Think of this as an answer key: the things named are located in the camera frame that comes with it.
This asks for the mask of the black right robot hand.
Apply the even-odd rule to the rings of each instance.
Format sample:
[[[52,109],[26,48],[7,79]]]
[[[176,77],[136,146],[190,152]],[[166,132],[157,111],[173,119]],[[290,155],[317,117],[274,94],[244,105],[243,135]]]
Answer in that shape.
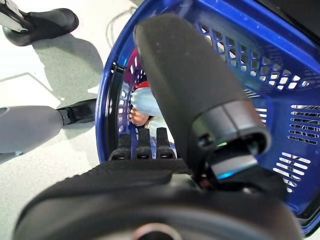
[[[186,20],[140,21],[134,43],[167,123],[37,195],[15,240],[301,240],[287,189],[256,159],[271,135],[234,73]]]

